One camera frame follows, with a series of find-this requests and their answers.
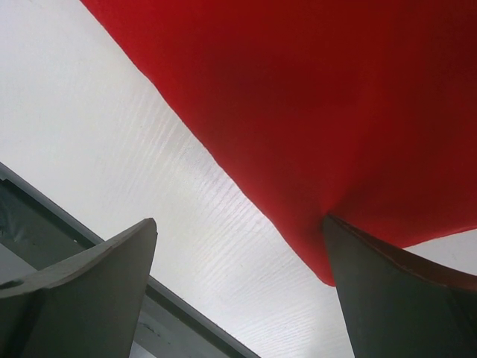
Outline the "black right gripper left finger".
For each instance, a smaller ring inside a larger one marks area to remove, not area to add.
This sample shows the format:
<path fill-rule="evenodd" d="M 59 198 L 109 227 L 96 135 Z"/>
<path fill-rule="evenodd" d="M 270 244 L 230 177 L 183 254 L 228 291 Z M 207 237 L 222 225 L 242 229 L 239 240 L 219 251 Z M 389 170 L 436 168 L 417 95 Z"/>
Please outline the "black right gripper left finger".
<path fill-rule="evenodd" d="M 2 357 L 128 357 L 157 243 L 144 219 L 1 285 Z"/>

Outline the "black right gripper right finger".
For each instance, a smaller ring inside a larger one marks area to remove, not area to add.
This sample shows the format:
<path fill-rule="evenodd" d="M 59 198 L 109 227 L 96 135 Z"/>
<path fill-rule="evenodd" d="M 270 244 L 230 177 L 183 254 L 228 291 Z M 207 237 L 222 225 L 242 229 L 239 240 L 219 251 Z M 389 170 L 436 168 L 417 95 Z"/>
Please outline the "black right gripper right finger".
<path fill-rule="evenodd" d="M 356 357 L 476 356 L 476 276 L 335 216 L 323 236 Z"/>

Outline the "red t shirt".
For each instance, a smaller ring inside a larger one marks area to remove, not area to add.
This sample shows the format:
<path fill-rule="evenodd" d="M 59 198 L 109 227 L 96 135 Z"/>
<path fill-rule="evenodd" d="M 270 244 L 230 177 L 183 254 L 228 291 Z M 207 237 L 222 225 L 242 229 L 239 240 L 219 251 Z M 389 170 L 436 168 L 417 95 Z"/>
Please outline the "red t shirt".
<path fill-rule="evenodd" d="M 86 1 L 334 284 L 327 214 L 406 248 L 476 228 L 474 1 Z"/>

